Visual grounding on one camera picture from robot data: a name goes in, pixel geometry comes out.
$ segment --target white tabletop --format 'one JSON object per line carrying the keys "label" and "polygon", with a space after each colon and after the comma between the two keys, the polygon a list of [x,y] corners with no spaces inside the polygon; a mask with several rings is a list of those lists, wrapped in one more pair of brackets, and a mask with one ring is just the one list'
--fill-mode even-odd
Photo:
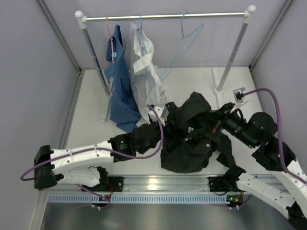
{"label": "white tabletop", "polygon": [[[224,68],[218,68],[220,76]],[[212,68],[175,68],[168,75],[167,86],[171,100],[181,106],[192,92],[201,93],[210,103],[212,109],[217,109],[216,97],[213,93],[214,82]],[[247,91],[255,89],[248,67],[233,67],[224,86],[224,102],[235,102],[233,90],[245,87]],[[249,118],[255,112],[261,111],[261,106],[256,94],[246,97],[249,102],[241,110],[244,118]],[[67,148],[77,148],[102,142],[118,134],[124,133],[109,119],[101,122],[101,114],[107,109],[101,81],[95,70],[86,70],[72,121]],[[239,140],[229,135],[232,141],[233,155],[236,164],[251,174],[269,174],[256,163],[251,154],[255,149],[250,149]],[[201,172],[190,175],[218,175],[224,174],[226,167],[216,161],[218,152],[210,158],[209,165]],[[146,160],[130,160],[109,164],[106,170],[111,175],[176,175],[177,173],[161,168],[160,154]]]}

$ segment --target perforated metal strip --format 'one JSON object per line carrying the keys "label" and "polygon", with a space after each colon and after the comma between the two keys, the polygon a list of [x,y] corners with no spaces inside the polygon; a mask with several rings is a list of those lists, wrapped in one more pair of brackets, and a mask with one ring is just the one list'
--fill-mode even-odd
{"label": "perforated metal strip", "polygon": [[[50,203],[106,203],[92,194],[50,194]],[[126,195],[113,194],[112,204],[229,204],[218,195]]]}

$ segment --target black garment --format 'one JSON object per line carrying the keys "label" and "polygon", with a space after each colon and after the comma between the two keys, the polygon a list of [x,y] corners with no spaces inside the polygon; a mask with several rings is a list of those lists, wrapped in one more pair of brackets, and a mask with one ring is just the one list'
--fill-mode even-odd
{"label": "black garment", "polygon": [[228,136],[213,134],[201,121],[202,113],[211,111],[211,106],[200,93],[193,92],[179,108],[173,102],[166,106],[169,114],[161,151],[162,168],[176,173],[199,172],[216,150],[223,153],[219,162],[227,167],[235,164]]}

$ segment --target blue garment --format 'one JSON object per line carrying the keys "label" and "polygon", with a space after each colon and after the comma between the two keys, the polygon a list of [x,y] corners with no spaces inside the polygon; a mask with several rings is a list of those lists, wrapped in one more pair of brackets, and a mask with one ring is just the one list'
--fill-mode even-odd
{"label": "blue garment", "polygon": [[[138,106],[133,98],[130,87],[129,70],[124,59],[120,26],[115,26],[113,37],[114,63],[106,70],[108,81],[113,78],[113,92],[111,96],[110,120],[117,123],[117,127],[129,133],[136,128],[141,118]],[[112,62],[111,39],[106,51],[106,60]]]}

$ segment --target white end cap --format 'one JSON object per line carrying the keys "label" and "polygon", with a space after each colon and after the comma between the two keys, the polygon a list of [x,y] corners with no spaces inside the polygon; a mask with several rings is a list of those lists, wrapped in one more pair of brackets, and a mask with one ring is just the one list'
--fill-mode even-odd
{"label": "white end cap", "polygon": [[78,20],[79,26],[81,29],[86,29],[86,23],[83,22],[83,19],[85,18],[85,15],[82,11],[76,11],[75,17]]}
{"label": "white end cap", "polygon": [[248,7],[248,10],[245,11],[245,16],[244,16],[244,23],[245,24],[249,24],[249,21],[250,21],[250,18],[251,18],[251,15],[253,12],[256,11],[256,6],[255,5],[250,5]]}

